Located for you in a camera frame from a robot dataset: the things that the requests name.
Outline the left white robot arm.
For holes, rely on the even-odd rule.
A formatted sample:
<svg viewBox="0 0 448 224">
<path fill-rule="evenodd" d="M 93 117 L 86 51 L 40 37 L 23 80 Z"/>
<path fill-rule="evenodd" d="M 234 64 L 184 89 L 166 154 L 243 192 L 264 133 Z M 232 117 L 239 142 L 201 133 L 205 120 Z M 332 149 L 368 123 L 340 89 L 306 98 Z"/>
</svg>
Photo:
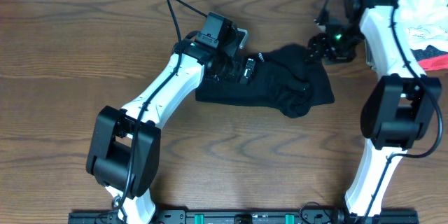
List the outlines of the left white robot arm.
<svg viewBox="0 0 448 224">
<path fill-rule="evenodd" d="M 193 31 L 173 47 L 161 74 L 121 108 L 105 106 L 94 124 L 86 171 L 113 198 L 98 214 L 107 223 L 150 223 L 156 212 L 150 186 L 158 172 L 162 129 L 180 103 L 205 79 L 237 78 L 237 53 L 249 33 Z"/>
</svg>

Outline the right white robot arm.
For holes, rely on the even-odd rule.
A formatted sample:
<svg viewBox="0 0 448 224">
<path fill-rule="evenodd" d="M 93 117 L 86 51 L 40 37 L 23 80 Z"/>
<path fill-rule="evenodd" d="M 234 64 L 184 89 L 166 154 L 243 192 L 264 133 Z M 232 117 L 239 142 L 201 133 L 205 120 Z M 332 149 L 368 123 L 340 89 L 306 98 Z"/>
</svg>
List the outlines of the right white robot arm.
<svg viewBox="0 0 448 224">
<path fill-rule="evenodd" d="M 309 40 L 309 60 L 350 62 L 364 43 L 378 82 L 360 115 L 363 156 L 334 221 L 408 223 L 416 217 L 413 211 L 384 210 L 382 199 L 399 162 L 412 158 L 414 142 L 424 137 L 432 117 L 442 115 L 442 85 L 412 53 L 400 0 L 343 1 L 346 24 L 332 20 L 327 8 L 316 18 L 321 32 Z"/>
</svg>

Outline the black polo shirt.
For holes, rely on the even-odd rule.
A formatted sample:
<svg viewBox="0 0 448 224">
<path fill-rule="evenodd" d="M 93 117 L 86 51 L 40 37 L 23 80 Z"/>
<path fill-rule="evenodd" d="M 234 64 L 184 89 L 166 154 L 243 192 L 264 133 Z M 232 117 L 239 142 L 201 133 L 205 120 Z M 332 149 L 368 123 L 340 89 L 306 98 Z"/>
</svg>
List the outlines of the black polo shirt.
<svg viewBox="0 0 448 224">
<path fill-rule="evenodd" d="M 198 102 L 277 109 L 289 118 L 305 116 L 311 107 L 335 102 L 322 61 L 302 45 L 285 45 L 248 56 L 255 69 L 247 84 L 203 80 L 195 90 Z"/>
</svg>

